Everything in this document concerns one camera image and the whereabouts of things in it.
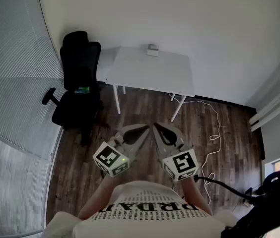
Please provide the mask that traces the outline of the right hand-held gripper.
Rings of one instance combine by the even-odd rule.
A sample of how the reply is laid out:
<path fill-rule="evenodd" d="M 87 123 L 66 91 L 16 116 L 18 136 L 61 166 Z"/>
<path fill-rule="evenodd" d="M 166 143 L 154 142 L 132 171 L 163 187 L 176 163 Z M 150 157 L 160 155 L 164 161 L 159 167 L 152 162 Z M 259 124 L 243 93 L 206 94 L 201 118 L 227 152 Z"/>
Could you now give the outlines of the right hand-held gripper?
<path fill-rule="evenodd" d="M 155 122 L 152 129 L 160 164 L 172 180 L 178 182 L 193 176 L 199 164 L 194 149 L 181 137 L 180 130 L 162 122 Z"/>

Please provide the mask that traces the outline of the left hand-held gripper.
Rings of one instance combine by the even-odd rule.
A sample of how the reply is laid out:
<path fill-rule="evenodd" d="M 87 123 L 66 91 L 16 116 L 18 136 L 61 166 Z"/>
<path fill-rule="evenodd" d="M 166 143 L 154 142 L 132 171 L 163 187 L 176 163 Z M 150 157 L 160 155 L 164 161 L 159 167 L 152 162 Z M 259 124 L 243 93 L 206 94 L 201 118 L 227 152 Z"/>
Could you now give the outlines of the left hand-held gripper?
<path fill-rule="evenodd" d="M 148 136 L 148 125 L 127 125 L 121 128 L 120 133 L 112 136 L 108 142 L 103 142 L 93 155 L 96 165 L 110 177 L 131 167 L 137 151 Z"/>

